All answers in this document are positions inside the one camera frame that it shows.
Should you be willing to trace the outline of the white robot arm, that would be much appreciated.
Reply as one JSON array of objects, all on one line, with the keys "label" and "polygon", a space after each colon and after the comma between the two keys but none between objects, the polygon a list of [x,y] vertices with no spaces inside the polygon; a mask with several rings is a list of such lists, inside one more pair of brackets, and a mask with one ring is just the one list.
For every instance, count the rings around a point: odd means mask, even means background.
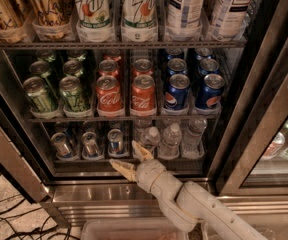
[{"label": "white robot arm", "polygon": [[224,240],[267,240],[199,184],[181,182],[140,143],[132,141],[140,164],[111,159],[111,166],[127,180],[152,194],[159,208],[176,228],[191,232],[206,221]]}]

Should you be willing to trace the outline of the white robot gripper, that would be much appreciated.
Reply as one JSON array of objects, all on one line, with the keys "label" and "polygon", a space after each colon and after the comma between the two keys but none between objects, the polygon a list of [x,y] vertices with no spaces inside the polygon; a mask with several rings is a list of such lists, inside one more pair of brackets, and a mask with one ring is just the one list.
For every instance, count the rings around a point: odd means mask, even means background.
[{"label": "white robot gripper", "polygon": [[137,171],[133,164],[117,159],[109,160],[111,166],[127,180],[136,181],[139,187],[152,194],[160,204],[174,203],[183,183],[173,176],[162,163],[153,159],[152,153],[140,143],[133,140],[132,147],[134,156],[143,162],[137,167]]}]

